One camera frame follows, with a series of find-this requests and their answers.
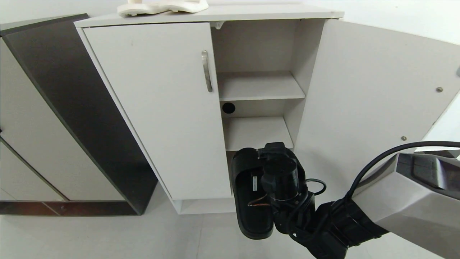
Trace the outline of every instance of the wire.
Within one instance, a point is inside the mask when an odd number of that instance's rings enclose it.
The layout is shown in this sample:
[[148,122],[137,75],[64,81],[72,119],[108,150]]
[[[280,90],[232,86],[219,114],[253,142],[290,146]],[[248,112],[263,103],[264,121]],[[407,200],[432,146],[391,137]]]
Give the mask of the wire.
[[287,222],[286,222],[286,229],[287,229],[287,233],[289,234],[289,236],[294,239],[295,241],[297,241],[297,237],[294,236],[294,234],[292,233],[291,231],[291,220],[292,218],[294,217],[294,214],[297,213],[297,211],[303,206],[303,204],[307,201],[308,199],[308,202],[307,202],[307,206],[310,205],[311,201],[313,200],[313,197],[315,197],[314,194],[312,195],[309,195],[308,193],[305,195],[305,197],[303,198],[303,200],[301,200],[301,202],[294,208],[294,210],[291,212],[291,214],[289,215],[289,217],[287,218]]
[[305,181],[304,181],[305,185],[307,185],[307,182],[318,182],[318,183],[322,184],[321,191],[315,192],[314,193],[315,196],[318,196],[318,195],[322,194],[324,191],[326,191],[326,187],[327,187],[326,183],[321,181],[321,180],[319,180],[319,179],[308,178],[308,179],[305,179]]
[[[414,147],[458,147],[460,148],[460,142],[454,142],[454,141],[419,141],[419,142],[412,142],[404,145],[400,145],[397,147],[393,147],[391,149],[388,149],[387,151],[383,152],[382,154],[378,155],[376,158],[374,158],[372,161],[370,161],[356,176],[355,180],[353,181],[353,184],[350,187],[350,190],[346,193],[345,197],[343,199],[340,199],[333,203],[331,205],[331,208],[329,209],[329,214],[332,215],[332,212],[335,211],[338,207],[340,207],[342,204],[344,204],[348,199],[351,199],[353,196],[353,193],[355,192],[356,188],[358,187],[359,182],[362,180],[362,178],[366,175],[366,173],[373,167],[375,166],[378,162],[383,160],[385,157],[394,154],[396,152],[409,149],[409,148],[414,148]],[[324,214],[323,217],[321,218],[320,222],[316,226],[315,232],[311,235],[310,238],[307,240],[313,239],[318,233],[319,230],[322,228],[324,223],[326,222],[328,214]]]
[[355,192],[356,188],[358,187],[359,182],[361,179],[366,175],[366,173],[378,162],[383,160],[385,157],[402,151],[404,149],[408,148],[414,148],[414,147],[460,147],[460,142],[454,142],[454,141],[419,141],[419,142],[413,142],[413,143],[408,143],[404,145],[400,145],[391,149],[388,149],[387,151],[383,152],[382,154],[378,155],[376,158],[374,158],[372,161],[369,162],[356,176],[355,181],[353,181],[353,184],[350,187],[350,190],[346,193],[345,198],[350,199],[353,196],[353,193]]
[[262,197],[260,197],[260,198],[258,198],[258,199],[255,199],[255,200],[252,200],[252,201],[248,202],[248,203],[247,203],[247,206],[248,206],[248,207],[252,207],[252,206],[270,206],[270,204],[268,204],[268,203],[258,203],[258,204],[254,204],[254,202],[259,201],[259,200],[261,200],[261,199],[263,199],[263,198],[265,198],[265,197],[267,197],[267,194],[265,194],[264,196],[262,196]]

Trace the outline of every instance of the cabinet handle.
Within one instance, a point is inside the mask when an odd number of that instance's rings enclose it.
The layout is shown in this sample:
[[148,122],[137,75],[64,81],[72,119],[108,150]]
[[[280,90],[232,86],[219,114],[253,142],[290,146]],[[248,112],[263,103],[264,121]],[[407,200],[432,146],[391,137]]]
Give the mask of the cabinet handle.
[[204,78],[206,79],[207,91],[212,93],[213,86],[211,84],[211,76],[209,76],[209,65],[207,61],[207,51],[206,50],[203,50],[201,52],[201,59],[203,61]]

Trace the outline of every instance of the shelf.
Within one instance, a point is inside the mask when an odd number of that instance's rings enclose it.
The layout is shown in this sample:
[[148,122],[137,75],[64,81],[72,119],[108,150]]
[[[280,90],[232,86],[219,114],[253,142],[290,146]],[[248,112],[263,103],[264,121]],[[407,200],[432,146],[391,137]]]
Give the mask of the shelf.
[[224,118],[223,124],[227,151],[263,148],[269,142],[294,147],[283,117]]
[[221,101],[303,99],[289,71],[218,73]]

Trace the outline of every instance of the floor tile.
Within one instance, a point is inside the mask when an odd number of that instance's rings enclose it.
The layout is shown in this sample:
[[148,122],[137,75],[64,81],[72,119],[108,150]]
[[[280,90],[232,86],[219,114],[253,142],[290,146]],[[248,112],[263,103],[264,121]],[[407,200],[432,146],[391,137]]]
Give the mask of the floor tile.
[[177,215],[162,188],[140,217],[3,216],[0,258],[195,259],[202,221],[202,215]]

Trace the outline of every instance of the floor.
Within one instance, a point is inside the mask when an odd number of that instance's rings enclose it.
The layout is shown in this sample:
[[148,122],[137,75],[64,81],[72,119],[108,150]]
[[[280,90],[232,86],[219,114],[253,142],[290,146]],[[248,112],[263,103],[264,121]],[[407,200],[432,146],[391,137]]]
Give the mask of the floor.
[[[241,234],[236,214],[179,216],[159,186],[147,212],[135,217],[2,216],[1,259],[312,259],[276,231],[254,241]],[[438,259],[393,234],[348,251],[347,259]]]

